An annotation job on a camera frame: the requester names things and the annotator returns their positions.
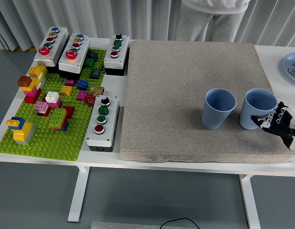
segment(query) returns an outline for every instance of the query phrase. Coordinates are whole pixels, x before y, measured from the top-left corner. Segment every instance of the table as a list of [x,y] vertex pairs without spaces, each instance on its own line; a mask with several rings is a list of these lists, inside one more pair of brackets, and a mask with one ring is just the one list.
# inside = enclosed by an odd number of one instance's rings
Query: table
[[[107,49],[109,41],[109,39],[93,38],[91,39],[90,47],[94,49]],[[273,46],[255,46],[255,48],[275,96],[278,99],[284,101],[285,104],[289,107],[295,109],[295,83],[287,78],[282,66],[282,59],[284,58],[284,56],[288,53],[295,52],[295,48]],[[123,110],[125,105],[126,83],[127,76],[110,75],[105,76],[102,82],[102,86],[105,88],[105,94],[118,96],[121,106],[113,152],[91,152],[88,148],[87,143],[84,141],[81,152],[76,161],[52,160],[2,153],[0,153],[0,161],[77,166],[79,168],[79,174],[74,190],[74,197],[70,207],[68,217],[69,222],[79,221],[90,167],[238,174],[242,186],[249,227],[251,229],[259,229],[260,223],[256,210],[250,178],[254,175],[295,177],[295,158],[291,162],[280,164],[180,162],[142,163],[136,161],[125,161],[120,155],[120,135],[123,120]],[[15,115],[23,99],[24,94],[21,90],[19,90],[15,95],[15,98],[0,125],[0,141],[7,130],[7,126],[5,125],[6,120]]]

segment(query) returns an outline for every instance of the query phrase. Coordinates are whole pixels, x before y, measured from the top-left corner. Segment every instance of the plastic cup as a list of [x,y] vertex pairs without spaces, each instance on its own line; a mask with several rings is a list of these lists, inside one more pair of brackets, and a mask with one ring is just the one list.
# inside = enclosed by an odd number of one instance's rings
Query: plastic cup
[[251,120],[251,116],[255,115],[259,118],[265,118],[276,107],[277,99],[270,91],[262,88],[251,89],[244,98],[240,125],[247,130],[254,130],[258,126]]
[[211,130],[219,128],[237,105],[234,95],[222,88],[207,92],[201,118],[202,124]]

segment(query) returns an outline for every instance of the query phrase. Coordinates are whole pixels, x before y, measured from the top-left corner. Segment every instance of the white pants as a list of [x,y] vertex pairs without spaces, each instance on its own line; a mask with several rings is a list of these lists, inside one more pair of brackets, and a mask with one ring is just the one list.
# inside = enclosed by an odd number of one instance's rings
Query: white pants
[[240,14],[214,15],[191,10],[181,4],[177,28],[177,41],[195,41],[200,31],[213,17],[212,41],[233,42],[245,12]]

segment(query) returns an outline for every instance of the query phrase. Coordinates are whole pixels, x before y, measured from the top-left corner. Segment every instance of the gray floor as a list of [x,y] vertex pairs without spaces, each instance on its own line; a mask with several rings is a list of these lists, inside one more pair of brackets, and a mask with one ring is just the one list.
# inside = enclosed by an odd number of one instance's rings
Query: gray floor
[[[33,52],[0,51],[0,123]],[[248,228],[237,175],[91,168],[82,216],[68,223],[76,167],[0,162],[0,229],[89,229],[92,221]],[[295,177],[252,178],[262,229],[295,228]],[[187,221],[174,223],[193,227]]]

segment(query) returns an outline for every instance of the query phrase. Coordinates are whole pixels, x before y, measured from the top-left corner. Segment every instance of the green lego brick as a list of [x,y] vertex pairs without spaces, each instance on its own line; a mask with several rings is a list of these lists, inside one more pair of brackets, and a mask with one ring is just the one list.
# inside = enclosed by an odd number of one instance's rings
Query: green lego brick
[[56,108],[49,121],[49,127],[60,128],[67,115],[67,111],[62,108]]
[[[80,77],[89,82],[87,91],[90,91],[92,85],[101,86],[105,75],[103,61],[106,50],[92,50],[98,54],[98,61],[94,63],[93,68],[83,68]],[[90,79],[90,72],[96,67],[101,71],[100,78],[98,80]],[[60,94],[61,88],[64,86],[64,81],[65,79],[61,78],[59,74],[48,73],[47,81],[42,88],[42,93],[38,101],[41,101],[43,95],[48,92],[58,92]],[[71,119],[68,119],[69,126],[67,131],[56,131],[49,127],[49,122],[53,116],[54,110],[50,111],[48,117],[38,116],[34,111],[34,104],[22,102],[15,116],[22,117],[27,122],[32,122],[34,124],[35,131],[30,143],[28,145],[17,144],[13,140],[13,132],[8,129],[0,142],[0,153],[76,161],[92,113],[92,107],[76,99],[78,92],[79,90],[75,86],[73,87],[71,96],[60,94],[63,105],[74,107],[74,114]]]
[[92,58],[86,58],[84,61],[84,68],[93,68],[95,64],[95,60]]

